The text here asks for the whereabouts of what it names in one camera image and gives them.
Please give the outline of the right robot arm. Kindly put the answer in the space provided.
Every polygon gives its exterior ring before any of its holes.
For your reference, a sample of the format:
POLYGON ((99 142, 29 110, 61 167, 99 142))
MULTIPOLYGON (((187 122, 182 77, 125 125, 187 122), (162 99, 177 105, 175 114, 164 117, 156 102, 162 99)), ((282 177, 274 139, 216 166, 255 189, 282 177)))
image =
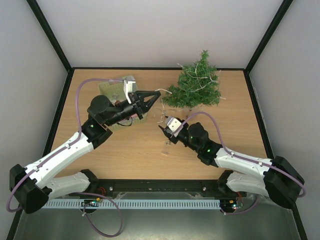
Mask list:
POLYGON ((181 142, 196 152, 207 166, 225 168, 220 176, 218 191, 229 196, 233 192, 247 192, 270 198, 275 204, 293 209, 305 181, 287 159, 257 158, 223 148, 209 138, 209 133, 197 122, 182 125, 179 118, 161 128, 170 142, 181 142))

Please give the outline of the small green christmas tree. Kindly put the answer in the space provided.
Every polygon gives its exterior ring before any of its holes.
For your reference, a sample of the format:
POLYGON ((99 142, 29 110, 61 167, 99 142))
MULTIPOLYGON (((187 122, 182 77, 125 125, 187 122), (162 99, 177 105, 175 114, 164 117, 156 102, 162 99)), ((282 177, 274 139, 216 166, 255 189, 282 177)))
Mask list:
POLYGON ((193 109, 199 105, 218 105, 222 98, 217 69, 209 63, 209 51, 202 50, 200 59, 183 65, 177 83, 167 88, 163 103, 172 108, 193 109))

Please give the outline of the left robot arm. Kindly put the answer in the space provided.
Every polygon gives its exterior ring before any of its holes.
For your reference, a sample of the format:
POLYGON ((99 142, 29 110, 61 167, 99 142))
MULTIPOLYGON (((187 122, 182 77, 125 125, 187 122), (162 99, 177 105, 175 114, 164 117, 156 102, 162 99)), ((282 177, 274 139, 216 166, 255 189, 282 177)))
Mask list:
POLYGON ((109 126, 127 120, 133 115, 139 119, 160 97, 159 91, 137 90, 128 99, 113 105, 105 95, 94 97, 87 109, 88 119, 65 143, 43 158, 23 167, 16 164, 9 171, 10 197, 15 198, 27 214, 41 209, 50 199, 89 189, 90 180, 83 173, 52 179, 81 156, 95 150, 111 135, 109 126))

